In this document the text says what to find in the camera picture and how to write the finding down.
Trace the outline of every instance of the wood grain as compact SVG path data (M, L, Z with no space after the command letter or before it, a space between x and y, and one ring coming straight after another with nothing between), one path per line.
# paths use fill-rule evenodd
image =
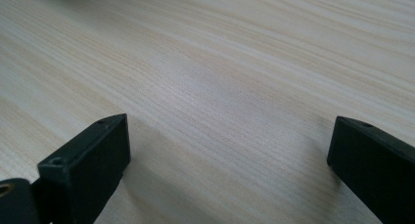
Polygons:
M0 0L0 49L0 180L128 114L97 223L379 223L334 120L415 145L415 0Z

